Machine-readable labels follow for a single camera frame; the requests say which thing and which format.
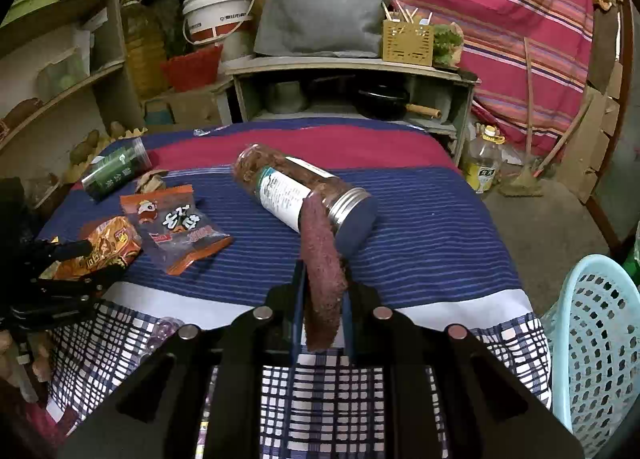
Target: plastic jug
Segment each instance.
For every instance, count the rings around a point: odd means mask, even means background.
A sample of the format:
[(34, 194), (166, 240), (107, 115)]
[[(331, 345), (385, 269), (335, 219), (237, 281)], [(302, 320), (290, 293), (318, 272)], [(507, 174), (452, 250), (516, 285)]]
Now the plastic jug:
[(166, 62), (164, 33), (152, 10), (142, 0), (121, 0), (122, 31), (127, 66), (138, 98), (152, 98), (168, 88), (161, 64)]
[(502, 153), (500, 145), (504, 136), (494, 126), (480, 126), (476, 139), (471, 141), (465, 155), (465, 179), (476, 191), (483, 194), (491, 188), (500, 169)]

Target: plaid blanket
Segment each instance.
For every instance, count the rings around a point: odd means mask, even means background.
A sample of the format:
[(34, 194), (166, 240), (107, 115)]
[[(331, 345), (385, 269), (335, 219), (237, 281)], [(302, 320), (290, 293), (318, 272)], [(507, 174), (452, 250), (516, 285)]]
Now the plaid blanket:
[[(231, 322), (229, 312), (261, 304), (271, 286), (290, 280), (298, 235), (245, 194), (229, 173), (228, 165), (252, 142), (365, 186), (380, 208), (366, 246), (350, 261), (354, 280), (376, 286), (386, 305), (419, 325), (466, 325), (550, 406), (550, 359), (540, 321), (488, 211), (430, 136), (385, 122), (323, 118), (143, 141), (158, 167), (170, 171), (168, 185), (193, 184), (198, 208), (235, 241), (179, 277), (165, 275), (143, 253), (127, 272), (133, 284), (117, 284), (109, 292), (119, 290), (120, 302), (102, 301), (94, 321), (57, 330), (50, 394), (60, 409), (70, 405), (84, 419), (98, 406), (132, 372), (156, 317), (219, 327)], [(132, 187), (121, 193), (130, 194)], [(76, 239), (83, 224), (120, 214), (118, 199), (114, 194), (94, 204), (84, 191), (72, 190), (41, 236)], [(379, 371), (351, 367), (341, 349), (303, 353), (291, 370), (265, 368), (264, 456), (381, 456), (381, 388)]]
[[(136, 367), (153, 331), (154, 317), (101, 301), (97, 316), (54, 332), (56, 349), (51, 399), (72, 407), (85, 419)], [(471, 332), (514, 375), (550, 407), (548, 349), (540, 321), (533, 314)], [(208, 398), (215, 386), (212, 373)], [(447, 456), (446, 429), (434, 394), (436, 425)], [(381, 369), (350, 366), (343, 349), (309, 353), (294, 368), (265, 367), (260, 402), (261, 457), (273, 459), (341, 457), (383, 458), (384, 392)], [(194, 457), (202, 457), (208, 407)]]

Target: orange snack package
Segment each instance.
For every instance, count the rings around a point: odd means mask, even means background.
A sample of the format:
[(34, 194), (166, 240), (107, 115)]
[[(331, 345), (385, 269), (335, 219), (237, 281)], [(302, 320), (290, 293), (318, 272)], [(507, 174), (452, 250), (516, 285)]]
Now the orange snack package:
[(98, 225), (86, 237), (94, 251), (86, 257), (60, 262), (53, 274), (57, 280), (79, 279), (110, 264), (127, 267), (140, 253), (142, 240), (124, 216), (113, 217)]
[(120, 205), (140, 233), (142, 248), (168, 275), (180, 275), (233, 242), (195, 207), (190, 184), (122, 195)]

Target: light blue plastic basket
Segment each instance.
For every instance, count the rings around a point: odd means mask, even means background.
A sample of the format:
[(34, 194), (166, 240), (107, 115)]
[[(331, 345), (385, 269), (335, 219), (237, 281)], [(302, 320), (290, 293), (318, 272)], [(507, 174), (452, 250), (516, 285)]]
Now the light blue plastic basket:
[(604, 255), (583, 258), (543, 316), (552, 353), (554, 415), (587, 458), (609, 440), (640, 389), (640, 295)]

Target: white plastic bucket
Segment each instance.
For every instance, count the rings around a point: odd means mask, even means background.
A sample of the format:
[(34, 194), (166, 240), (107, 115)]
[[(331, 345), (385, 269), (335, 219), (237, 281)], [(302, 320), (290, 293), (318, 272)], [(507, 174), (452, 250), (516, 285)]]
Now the white plastic bucket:
[(255, 0), (184, 0), (184, 38), (194, 46), (211, 44), (233, 34), (249, 15)]

